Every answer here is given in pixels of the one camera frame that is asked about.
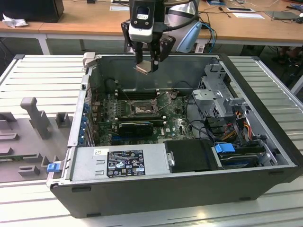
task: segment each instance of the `sticker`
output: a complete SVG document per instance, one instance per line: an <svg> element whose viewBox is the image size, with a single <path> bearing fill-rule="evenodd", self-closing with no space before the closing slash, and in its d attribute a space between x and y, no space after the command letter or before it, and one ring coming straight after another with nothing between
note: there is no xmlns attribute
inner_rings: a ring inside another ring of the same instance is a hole
<svg viewBox="0 0 303 227"><path fill-rule="evenodd" d="M145 175L145 164L143 150L123 150L108 151L107 150L107 176L140 176Z"/></svg>
<svg viewBox="0 0 303 227"><path fill-rule="evenodd" d="M107 155L108 148L104 149L94 149L94 155Z"/></svg>

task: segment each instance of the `computer case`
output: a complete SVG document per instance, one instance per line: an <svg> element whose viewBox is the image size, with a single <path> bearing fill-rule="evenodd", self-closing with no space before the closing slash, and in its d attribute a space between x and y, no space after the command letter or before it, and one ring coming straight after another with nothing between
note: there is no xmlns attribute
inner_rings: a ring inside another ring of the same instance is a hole
<svg viewBox="0 0 303 227"><path fill-rule="evenodd" d="M64 11L62 0L1 0L2 14L14 19L56 23Z"/></svg>

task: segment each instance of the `white table leg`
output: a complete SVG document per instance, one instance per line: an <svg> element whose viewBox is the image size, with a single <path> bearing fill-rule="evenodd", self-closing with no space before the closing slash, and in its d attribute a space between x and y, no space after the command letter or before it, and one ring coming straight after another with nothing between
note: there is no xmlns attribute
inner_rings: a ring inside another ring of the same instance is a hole
<svg viewBox="0 0 303 227"><path fill-rule="evenodd" d="M84 44L84 40L83 40L83 39L80 39L80 47L81 47L81 50L82 50L82 51L86 51L86 49L85 49L85 44Z"/></svg>
<svg viewBox="0 0 303 227"><path fill-rule="evenodd" d="M47 45L47 37L45 34L40 34L38 36L38 41L40 43L40 47L41 47L41 50L43 52L44 55L50 55L51 54L51 51Z"/></svg>

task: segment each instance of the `black plastic cover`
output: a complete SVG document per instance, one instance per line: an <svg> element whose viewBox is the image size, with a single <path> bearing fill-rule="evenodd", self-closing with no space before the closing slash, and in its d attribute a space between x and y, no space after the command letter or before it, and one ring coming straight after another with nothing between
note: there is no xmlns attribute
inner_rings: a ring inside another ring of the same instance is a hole
<svg viewBox="0 0 303 227"><path fill-rule="evenodd" d="M164 144L175 161L172 173L217 170L209 140L168 140Z"/></svg>

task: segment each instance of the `paper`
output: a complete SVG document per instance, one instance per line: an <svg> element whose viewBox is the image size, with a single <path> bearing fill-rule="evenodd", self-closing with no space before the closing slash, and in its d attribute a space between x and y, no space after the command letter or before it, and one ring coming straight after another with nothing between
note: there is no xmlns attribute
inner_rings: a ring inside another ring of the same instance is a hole
<svg viewBox="0 0 303 227"><path fill-rule="evenodd" d="M240 18L265 19L260 14L253 14L253 13L232 13L232 14Z"/></svg>
<svg viewBox="0 0 303 227"><path fill-rule="evenodd" d="M6 24L7 26L13 27L13 28L28 25L24 19L13 19L13 18L5 16L4 14L3 14L2 22L4 24Z"/></svg>
<svg viewBox="0 0 303 227"><path fill-rule="evenodd" d="M111 6L109 8L110 11L129 11L129 7L127 6Z"/></svg>

